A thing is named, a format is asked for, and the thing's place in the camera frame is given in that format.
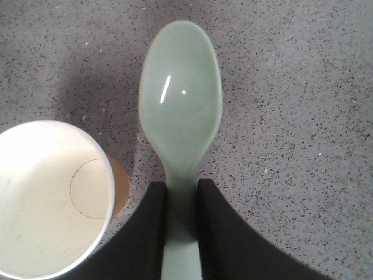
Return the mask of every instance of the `plastic spoon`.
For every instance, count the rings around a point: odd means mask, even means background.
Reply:
[[[192,22],[168,24],[147,53],[139,95],[141,125],[166,171],[163,280],[202,279],[195,225],[197,172],[221,108],[219,67],[208,36]]]

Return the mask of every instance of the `spoon bowl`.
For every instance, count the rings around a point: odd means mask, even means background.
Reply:
[[[195,236],[198,167],[221,119],[217,58],[206,33],[177,21],[147,54],[140,80],[140,122],[159,155],[168,188],[162,279],[201,279]]]

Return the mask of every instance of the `white paper cup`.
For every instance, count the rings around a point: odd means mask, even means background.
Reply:
[[[81,129],[32,121],[0,134],[0,274],[49,279],[97,246],[114,209],[107,155]]]

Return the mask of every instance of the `gray terrazzo floor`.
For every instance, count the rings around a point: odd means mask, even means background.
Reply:
[[[106,242],[164,180],[138,86],[152,39],[176,19],[206,30],[221,68],[223,118],[201,177],[296,259],[373,279],[370,0],[1,0],[0,132],[65,121],[125,166],[131,197]]]

